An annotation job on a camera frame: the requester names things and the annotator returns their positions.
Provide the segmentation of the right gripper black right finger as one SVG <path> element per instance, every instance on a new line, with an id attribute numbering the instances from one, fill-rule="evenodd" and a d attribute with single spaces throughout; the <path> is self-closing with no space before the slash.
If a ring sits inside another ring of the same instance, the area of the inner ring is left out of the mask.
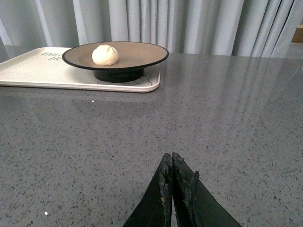
<path id="1" fill-rule="evenodd" d="M 185 160 L 173 153 L 173 200 L 179 227 L 239 227 Z"/>

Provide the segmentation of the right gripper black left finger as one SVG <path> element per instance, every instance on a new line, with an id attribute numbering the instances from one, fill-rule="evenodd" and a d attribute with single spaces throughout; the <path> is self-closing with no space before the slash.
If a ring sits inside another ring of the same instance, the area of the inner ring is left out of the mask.
<path id="1" fill-rule="evenodd" d="M 170 227 L 172 215 L 173 160 L 165 153 L 143 198 L 125 227 Z"/>

